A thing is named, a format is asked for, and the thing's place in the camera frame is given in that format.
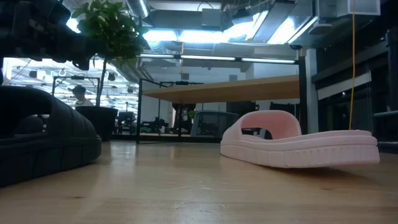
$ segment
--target pipe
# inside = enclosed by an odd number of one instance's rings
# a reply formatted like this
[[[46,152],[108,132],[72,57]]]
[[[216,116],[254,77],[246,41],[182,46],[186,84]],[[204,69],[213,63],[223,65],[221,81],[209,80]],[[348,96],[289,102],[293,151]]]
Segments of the pipe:
[[[135,17],[143,19],[149,15],[150,8],[146,0],[126,0],[126,5]]]

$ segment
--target person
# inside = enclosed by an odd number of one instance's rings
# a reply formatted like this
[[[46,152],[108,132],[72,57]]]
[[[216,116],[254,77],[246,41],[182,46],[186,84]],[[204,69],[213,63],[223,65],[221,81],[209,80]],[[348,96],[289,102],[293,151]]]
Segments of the person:
[[[75,103],[75,107],[77,106],[94,106],[90,100],[87,100],[85,97],[86,88],[82,87],[81,85],[77,85],[73,90],[72,93],[75,95],[77,101]]]

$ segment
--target slipper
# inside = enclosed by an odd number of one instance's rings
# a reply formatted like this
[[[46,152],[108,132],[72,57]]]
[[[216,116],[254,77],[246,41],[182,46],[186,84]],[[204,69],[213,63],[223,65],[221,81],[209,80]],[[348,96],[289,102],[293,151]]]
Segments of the slipper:
[[[33,88],[0,86],[0,187],[89,164],[101,138],[80,113]],[[36,114],[49,114],[44,122]]]
[[[263,128],[272,140],[242,134],[243,128]],[[286,111],[255,111],[245,114],[221,141],[221,154],[233,159],[271,167],[306,168],[380,161],[377,140],[369,131],[328,131],[301,135],[297,119]]]

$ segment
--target black slide sandal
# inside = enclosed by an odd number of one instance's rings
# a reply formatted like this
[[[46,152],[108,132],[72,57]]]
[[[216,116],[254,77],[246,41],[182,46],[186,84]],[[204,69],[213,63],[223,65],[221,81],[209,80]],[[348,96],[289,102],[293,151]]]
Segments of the black slide sandal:
[[[0,86],[0,105],[0,187],[80,167],[101,155],[93,125],[44,91]],[[16,134],[20,122],[35,114],[50,115],[46,130]]]

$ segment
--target wooden table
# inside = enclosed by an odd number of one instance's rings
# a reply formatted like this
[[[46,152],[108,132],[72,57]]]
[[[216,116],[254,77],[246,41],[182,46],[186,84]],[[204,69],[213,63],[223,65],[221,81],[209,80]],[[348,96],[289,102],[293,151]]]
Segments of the wooden table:
[[[0,189],[0,223],[398,223],[398,156],[273,169],[218,144],[111,142],[92,165]]]
[[[300,98],[299,90],[299,76],[289,75],[143,90],[142,94],[174,103],[211,103]]]

